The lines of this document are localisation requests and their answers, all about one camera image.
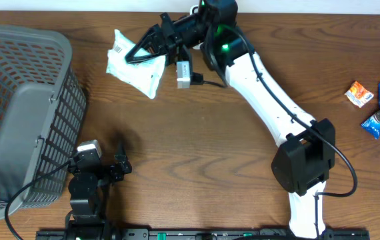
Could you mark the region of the light teal wipes pack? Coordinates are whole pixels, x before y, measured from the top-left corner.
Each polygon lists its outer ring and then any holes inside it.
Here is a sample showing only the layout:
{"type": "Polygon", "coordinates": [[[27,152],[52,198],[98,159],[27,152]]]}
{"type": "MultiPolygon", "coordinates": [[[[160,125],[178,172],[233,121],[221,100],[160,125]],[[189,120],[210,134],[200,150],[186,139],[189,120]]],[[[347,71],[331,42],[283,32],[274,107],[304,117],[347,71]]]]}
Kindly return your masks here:
{"type": "Polygon", "coordinates": [[[115,29],[114,33],[113,47],[107,52],[106,73],[132,85],[148,98],[154,99],[165,69],[166,56],[155,57],[142,63],[127,63],[125,56],[135,44],[120,30],[115,29]]]}

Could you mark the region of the orange snack packet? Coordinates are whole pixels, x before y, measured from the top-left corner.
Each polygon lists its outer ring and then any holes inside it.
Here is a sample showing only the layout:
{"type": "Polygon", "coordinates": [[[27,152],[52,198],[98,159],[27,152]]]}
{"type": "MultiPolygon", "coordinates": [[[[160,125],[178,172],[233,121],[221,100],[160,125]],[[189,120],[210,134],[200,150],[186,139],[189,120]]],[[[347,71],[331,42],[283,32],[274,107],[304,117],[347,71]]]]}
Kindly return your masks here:
{"type": "Polygon", "coordinates": [[[374,94],[358,81],[355,81],[351,87],[344,93],[344,95],[352,102],[352,104],[362,108],[366,103],[368,103],[374,97],[374,94]]]}

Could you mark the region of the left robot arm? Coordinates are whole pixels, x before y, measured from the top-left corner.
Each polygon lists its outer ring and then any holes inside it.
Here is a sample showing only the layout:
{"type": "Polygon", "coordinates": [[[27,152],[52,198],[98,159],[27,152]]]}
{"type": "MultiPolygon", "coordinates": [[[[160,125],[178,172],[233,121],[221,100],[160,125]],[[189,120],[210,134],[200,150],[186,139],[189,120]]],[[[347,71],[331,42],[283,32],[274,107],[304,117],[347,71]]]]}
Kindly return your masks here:
{"type": "Polygon", "coordinates": [[[132,172],[132,166],[122,143],[114,154],[114,162],[102,164],[102,150],[96,140],[81,143],[72,153],[68,172],[73,175],[68,185],[71,194],[70,216],[65,238],[120,239],[120,230],[107,220],[106,208],[109,189],[132,172]]]}

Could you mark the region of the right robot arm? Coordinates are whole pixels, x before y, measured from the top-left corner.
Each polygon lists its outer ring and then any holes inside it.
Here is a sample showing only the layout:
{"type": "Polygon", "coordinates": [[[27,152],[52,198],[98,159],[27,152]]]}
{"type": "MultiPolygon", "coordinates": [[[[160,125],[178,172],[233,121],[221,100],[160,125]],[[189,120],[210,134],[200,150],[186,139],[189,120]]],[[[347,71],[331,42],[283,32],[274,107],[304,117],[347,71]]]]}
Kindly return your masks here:
{"type": "Polygon", "coordinates": [[[317,121],[300,108],[272,78],[238,28],[237,10],[235,0],[202,0],[196,12],[180,20],[164,13],[161,24],[152,26],[125,59],[142,63],[164,56],[192,84],[200,84],[189,52],[200,46],[209,68],[244,97],[275,141],[271,169],[289,194],[292,234],[318,238],[326,229],[321,192],[335,164],[335,129],[330,121],[317,121]]]}

